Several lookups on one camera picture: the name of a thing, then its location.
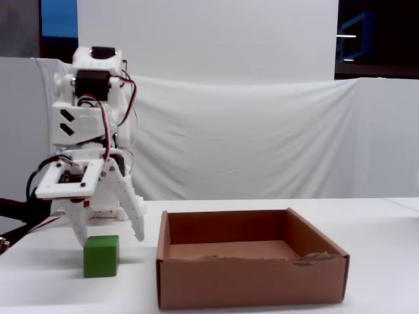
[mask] black cable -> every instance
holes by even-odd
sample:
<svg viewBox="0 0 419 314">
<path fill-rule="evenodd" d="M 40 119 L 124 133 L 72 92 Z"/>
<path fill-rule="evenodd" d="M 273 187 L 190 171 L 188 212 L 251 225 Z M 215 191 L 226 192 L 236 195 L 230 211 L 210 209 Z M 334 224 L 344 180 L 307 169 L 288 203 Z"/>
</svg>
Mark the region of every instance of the black cable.
<svg viewBox="0 0 419 314">
<path fill-rule="evenodd" d="M 114 134 L 114 135 L 112 136 L 112 139 L 113 139 L 113 144 L 114 144 L 115 148 L 118 148 L 116 134 Z"/>
<path fill-rule="evenodd" d="M 128 80 L 132 80 L 131 79 L 131 76 L 128 74 L 128 72 L 125 70 L 122 70 L 122 72 L 125 74 L 125 77 L 128 79 Z M 134 85 L 131 85 L 131 93 L 133 92 L 133 88 L 134 88 Z"/>
<path fill-rule="evenodd" d="M 78 107 L 80 107 L 82 104 L 84 104 L 84 103 L 87 103 L 88 105 L 90 105 L 91 107 L 94 107 L 94 105 L 90 102 L 90 101 L 87 101 L 87 100 L 79 100 L 78 102 L 77 102 L 77 106 Z"/>
<path fill-rule="evenodd" d="M 108 123 L 106 121 L 106 113 L 105 113 L 105 108 L 103 107 L 102 103 L 100 102 L 100 100 L 96 99 L 95 97 L 91 96 L 91 95 L 84 95 L 82 96 L 78 102 L 77 105 L 81 105 L 83 103 L 89 103 L 91 106 L 93 106 L 93 104 L 90 102 L 90 100 L 95 101 L 96 103 L 98 103 L 99 108 L 101 110 L 102 113 L 102 121 L 103 121 L 103 127 L 105 128 L 105 138 L 106 138 L 106 148 L 105 148 L 105 161 L 107 161 L 108 157 L 109 157 L 109 152 L 111 150 L 111 139 L 109 137 L 109 126 Z"/>
<path fill-rule="evenodd" d="M 136 94 L 137 94 L 137 85 L 136 85 L 136 83 L 135 83 L 133 80 L 131 80 L 131 79 L 127 79 L 127 78 L 124 78 L 124 77 L 122 77 L 122 76 L 117 76 L 117 77 L 118 77 L 121 81 L 123 81 L 123 82 L 125 82 L 125 83 L 130 83 L 130 84 L 132 84 L 132 85 L 134 86 L 134 89 L 133 89 L 132 94 L 131 94 L 130 103 L 128 104 L 128 108 L 127 108 L 127 110 L 126 110 L 126 113 L 125 113 L 125 115 L 124 115 L 124 118 L 122 119 L 121 123 L 120 123 L 120 124 L 118 124 L 118 126 L 121 126 L 121 124 L 123 124 L 123 123 L 126 121 L 126 119 L 128 118 L 128 116 L 130 115 L 130 111 L 131 111 L 131 108 L 132 108 L 132 106 L 133 106 L 133 104 L 134 104 L 134 99 L 135 99 Z"/>
<path fill-rule="evenodd" d="M 68 156 L 68 155 L 65 155 L 65 154 L 58 154 L 58 155 L 56 155 L 57 157 L 64 157 L 64 158 L 67 158 L 68 160 L 73 160 L 72 159 L 72 157 L 70 157 L 70 156 Z"/>
<path fill-rule="evenodd" d="M 127 71 L 128 71 L 128 61 L 127 60 L 123 60 L 122 62 L 125 63 L 125 71 L 122 70 L 122 72 L 124 72 L 125 75 L 128 75 L 127 74 Z M 119 87 L 122 88 L 122 87 L 124 87 L 124 85 L 125 85 L 125 83 L 122 83 Z"/>
<path fill-rule="evenodd" d="M 41 172 L 44 166 L 50 164 L 51 162 L 56 162 L 59 158 L 60 158 L 60 155 L 47 158 L 46 160 L 41 162 L 41 164 L 38 166 L 38 169 L 31 174 L 26 184 L 26 201 L 29 201 L 29 199 L 31 198 L 30 192 L 31 192 L 31 183 L 33 181 L 33 178 L 35 178 L 35 176 Z"/>
</svg>

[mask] green cube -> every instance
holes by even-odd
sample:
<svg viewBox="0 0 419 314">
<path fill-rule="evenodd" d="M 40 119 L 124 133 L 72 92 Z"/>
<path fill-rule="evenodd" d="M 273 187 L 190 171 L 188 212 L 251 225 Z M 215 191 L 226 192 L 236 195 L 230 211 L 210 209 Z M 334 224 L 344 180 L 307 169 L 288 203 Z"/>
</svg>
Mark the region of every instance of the green cube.
<svg viewBox="0 0 419 314">
<path fill-rule="evenodd" d="M 114 277 L 119 265 L 119 236 L 89 237 L 84 244 L 84 278 Z"/>
</svg>

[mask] tabletop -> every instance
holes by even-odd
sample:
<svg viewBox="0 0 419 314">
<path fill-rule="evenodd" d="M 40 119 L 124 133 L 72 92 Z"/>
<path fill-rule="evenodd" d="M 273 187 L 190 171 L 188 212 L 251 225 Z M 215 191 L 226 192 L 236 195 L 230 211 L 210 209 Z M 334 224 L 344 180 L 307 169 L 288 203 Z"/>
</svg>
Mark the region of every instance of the tabletop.
<svg viewBox="0 0 419 314">
<path fill-rule="evenodd" d="M 419 313 L 419 199 L 149 201 L 145 240 L 130 222 L 88 221 L 88 235 L 119 235 L 116 277 L 84 279 L 69 225 L 27 235 L 0 256 L 0 313 L 161 313 L 155 258 L 163 211 L 292 207 L 351 255 L 341 304 L 203 309 L 176 313 Z"/>
</svg>

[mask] black wire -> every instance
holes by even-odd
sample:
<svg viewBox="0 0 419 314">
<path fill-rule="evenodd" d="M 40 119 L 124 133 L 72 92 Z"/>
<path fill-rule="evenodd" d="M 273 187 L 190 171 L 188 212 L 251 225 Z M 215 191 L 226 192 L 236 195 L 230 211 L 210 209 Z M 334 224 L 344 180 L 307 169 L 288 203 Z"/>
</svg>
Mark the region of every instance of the black wire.
<svg viewBox="0 0 419 314">
<path fill-rule="evenodd" d="M 112 136 L 112 139 L 113 139 L 113 144 L 114 144 L 115 148 L 118 148 L 118 144 L 117 144 L 117 137 L 116 137 L 115 135 L 116 135 L 116 134 L 114 134 L 114 135 Z"/>
<path fill-rule="evenodd" d="M 90 101 L 83 100 L 83 99 L 81 99 L 81 100 L 79 100 L 79 101 L 77 102 L 77 106 L 78 106 L 78 107 L 80 107 L 83 103 L 87 103 L 87 104 L 88 104 L 88 105 L 90 105 L 91 107 L 94 107 L 94 105 L 93 105 Z"/>
<path fill-rule="evenodd" d="M 64 155 L 64 154 L 58 154 L 58 155 L 56 155 L 57 157 L 64 157 L 64 158 L 67 158 L 68 160 L 73 160 L 72 159 L 72 157 L 70 157 L 70 156 L 67 156 L 67 155 Z"/>
<path fill-rule="evenodd" d="M 128 80 L 132 80 L 131 79 L 131 76 L 128 74 L 128 72 L 125 70 L 122 70 L 122 72 L 125 74 L 125 76 L 126 76 L 126 78 L 128 79 Z M 133 89 L 134 89 L 134 85 L 133 84 L 131 84 L 131 93 L 133 92 Z"/>
<path fill-rule="evenodd" d="M 127 108 L 127 110 L 126 110 L 126 113 L 125 113 L 125 115 L 124 115 L 124 118 L 122 119 L 122 122 L 120 123 L 120 124 L 118 124 L 118 126 L 121 126 L 121 124 L 123 124 L 125 121 L 126 121 L 126 119 L 128 118 L 128 115 L 130 114 L 130 109 L 133 107 L 133 102 L 134 102 L 134 98 L 135 98 L 135 96 L 136 96 L 136 94 L 137 94 L 137 85 L 136 85 L 136 83 L 133 81 L 133 80 L 131 80 L 130 78 L 129 79 L 127 79 L 127 78 L 123 78 L 123 77 L 120 77 L 120 76 L 117 76 L 117 77 L 119 77 L 120 79 L 124 79 L 124 80 L 128 80 L 129 81 L 129 83 L 131 83 L 133 86 L 134 86 L 134 89 L 133 89 L 133 91 L 132 91 L 132 93 L 131 93 L 131 98 L 130 98 L 130 103 L 128 104 L 128 108 Z"/>
<path fill-rule="evenodd" d="M 93 106 L 93 104 L 89 101 L 89 100 L 92 100 L 92 101 L 96 101 L 97 103 L 100 103 L 100 101 L 99 100 L 97 100 L 95 97 L 93 97 L 93 96 L 82 96 L 79 100 L 78 100 L 78 102 L 77 102 L 77 105 L 79 106 L 79 105 L 82 105 L 83 103 L 88 103 L 88 104 L 90 104 L 91 105 L 91 107 L 94 107 Z M 105 108 L 103 108 L 103 105 L 102 106 L 99 106 L 99 108 L 100 108 L 100 110 L 101 110 L 101 112 L 102 112 L 102 121 L 103 121 L 103 127 L 105 128 L 105 138 L 106 138 L 106 142 L 107 143 L 109 143 L 109 149 L 110 149 L 110 146 L 111 146 L 111 139 L 109 138 L 109 125 L 108 125 L 108 123 L 107 123 L 107 121 L 105 120 L 105 116 L 106 116 L 106 114 L 105 114 Z M 109 155 L 108 153 L 109 153 L 109 149 L 108 149 L 108 145 L 106 145 L 106 148 L 105 148 L 105 156 L 107 156 L 107 155 Z"/>
<path fill-rule="evenodd" d="M 125 63 L 125 71 L 124 70 L 122 70 L 122 72 L 124 72 L 125 73 L 125 75 L 128 75 L 127 74 L 127 71 L 128 71 L 128 61 L 127 60 L 123 60 L 122 61 L 123 63 Z M 123 82 L 119 87 L 124 87 L 124 85 L 125 85 L 125 83 Z"/>
<path fill-rule="evenodd" d="M 30 192 L 31 192 L 31 183 L 33 181 L 33 178 L 35 178 L 35 176 L 39 172 L 41 172 L 41 170 L 42 170 L 42 168 L 44 168 L 44 166 L 50 164 L 51 162 L 56 162 L 59 157 L 60 157 L 60 155 L 47 158 L 46 160 L 41 162 L 41 164 L 38 166 L 38 169 L 31 174 L 31 176 L 27 180 L 27 184 L 26 184 L 26 201 L 29 201 L 29 199 L 31 198 L 31 193 Z"/>
</svg>

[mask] cardboard box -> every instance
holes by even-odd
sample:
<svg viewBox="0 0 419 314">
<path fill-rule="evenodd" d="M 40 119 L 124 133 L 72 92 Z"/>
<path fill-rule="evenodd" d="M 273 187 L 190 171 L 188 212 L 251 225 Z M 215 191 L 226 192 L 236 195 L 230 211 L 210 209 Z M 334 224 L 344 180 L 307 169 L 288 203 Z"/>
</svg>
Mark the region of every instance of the cardboard box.
<svg viewBox="0 0 419 314">
<path fill-rule="evenodd" d="M 343 301 L 349 255 L 294 210 L 167 213 L 161 309 Z"/>
</svg>

